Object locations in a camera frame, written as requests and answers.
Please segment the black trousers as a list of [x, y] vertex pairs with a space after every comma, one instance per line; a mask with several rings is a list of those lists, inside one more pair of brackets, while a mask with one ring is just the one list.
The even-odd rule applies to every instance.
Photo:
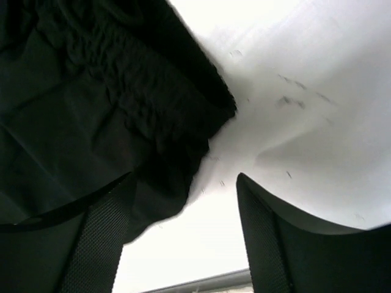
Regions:
[[166, 1], [2, 1], [1, 224], [47, 221], [133, 173], [131, 242], [183, 209], [235, 112]]

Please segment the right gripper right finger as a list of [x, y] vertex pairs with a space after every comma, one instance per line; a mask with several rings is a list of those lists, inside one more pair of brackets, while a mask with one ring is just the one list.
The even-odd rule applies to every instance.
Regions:
[[236, 190], [255, 292], [390, 291], [390, 225], [360, 230], [332, 223], [245, 174]]

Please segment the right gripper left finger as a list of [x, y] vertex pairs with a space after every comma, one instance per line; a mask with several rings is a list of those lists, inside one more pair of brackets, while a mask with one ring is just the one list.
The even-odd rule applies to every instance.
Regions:
[[1, 292], [111, 292], [130, 221], [132, 173], [83, 200], [1, 225]]

